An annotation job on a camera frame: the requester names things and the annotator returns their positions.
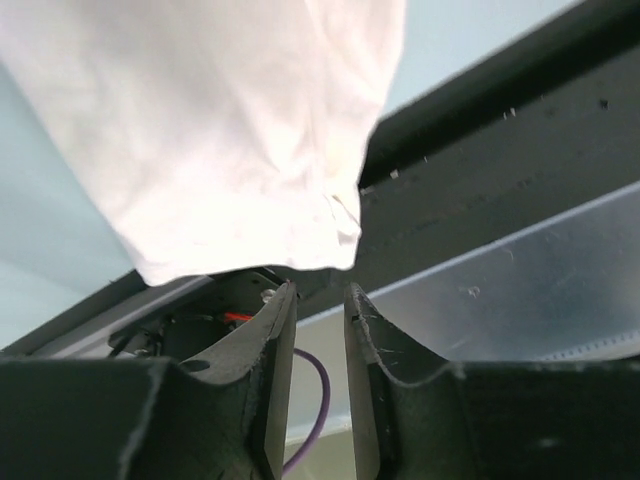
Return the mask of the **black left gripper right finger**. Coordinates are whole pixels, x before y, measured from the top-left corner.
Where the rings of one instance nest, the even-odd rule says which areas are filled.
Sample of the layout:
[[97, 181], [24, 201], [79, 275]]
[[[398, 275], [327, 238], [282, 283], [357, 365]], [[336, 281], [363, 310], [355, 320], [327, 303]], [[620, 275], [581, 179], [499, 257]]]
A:
[[635, 479], [639, 361], [447, 360], [360, 286], [344, 331], [361, 479]]

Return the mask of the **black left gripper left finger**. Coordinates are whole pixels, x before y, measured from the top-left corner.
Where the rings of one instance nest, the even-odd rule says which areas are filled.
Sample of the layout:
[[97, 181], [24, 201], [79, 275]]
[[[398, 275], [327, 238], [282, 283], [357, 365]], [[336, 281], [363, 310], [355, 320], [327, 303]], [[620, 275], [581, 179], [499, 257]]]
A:
[[1, 361], [5, 479], [278, 479], [292, 373], [291, 283], [200, 352]]

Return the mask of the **white floral print t-shirt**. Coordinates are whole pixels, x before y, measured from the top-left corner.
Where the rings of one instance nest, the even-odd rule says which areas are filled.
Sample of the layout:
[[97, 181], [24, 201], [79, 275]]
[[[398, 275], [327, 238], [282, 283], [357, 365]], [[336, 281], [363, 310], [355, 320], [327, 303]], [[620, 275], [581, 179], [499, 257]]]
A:
[[402, 1], [5, 1], [1, 62], [144, 281], [350, 269]]

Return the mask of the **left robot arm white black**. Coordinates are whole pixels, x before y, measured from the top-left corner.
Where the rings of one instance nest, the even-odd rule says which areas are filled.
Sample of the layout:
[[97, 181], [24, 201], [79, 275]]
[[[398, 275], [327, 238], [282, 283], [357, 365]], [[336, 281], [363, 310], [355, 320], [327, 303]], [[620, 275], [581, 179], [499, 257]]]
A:
[[[149, 289], [96, 359], [1, 357], [5, 479], [280, 479], [297, 318], [285, 283]], [[455, 362], [345, 293], [361, 479], [635, 479], [639, 363]]]

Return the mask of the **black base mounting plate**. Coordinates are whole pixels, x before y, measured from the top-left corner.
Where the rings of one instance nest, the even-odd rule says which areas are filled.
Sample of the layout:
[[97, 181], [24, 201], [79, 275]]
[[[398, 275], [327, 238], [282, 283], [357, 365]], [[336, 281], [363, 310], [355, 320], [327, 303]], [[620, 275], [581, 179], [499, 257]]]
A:
[[639, 5], [581, 1], [443, 86], [382, 112], [358, 181], [361, 236], [347, 270], [262, 265], [147, 284], [133, 270], [92, 290], [12, 342], [15, 354], [95, 352], [123, 321], [102, 313], [149, 289], [256, 273], [299, 288], [299, 322], [317, 284], [351, 272], [365, 243], [428, 225], [469, 221], [500, 204], [559, 212], [630, 184], [639, 187]]

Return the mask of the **aluminium front frame rail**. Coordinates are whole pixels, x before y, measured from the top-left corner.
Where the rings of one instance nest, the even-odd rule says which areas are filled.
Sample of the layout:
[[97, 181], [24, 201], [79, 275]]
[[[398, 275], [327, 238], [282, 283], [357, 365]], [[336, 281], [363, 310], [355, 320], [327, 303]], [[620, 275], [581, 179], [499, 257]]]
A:
[[355, 268], [317, 284], [297, 345], [342, 351], [344, 287], [450, 359], [616, 358], [639, 349], [639, 187], [559, 212], [482, 207], [453, 226], [365, 243]]

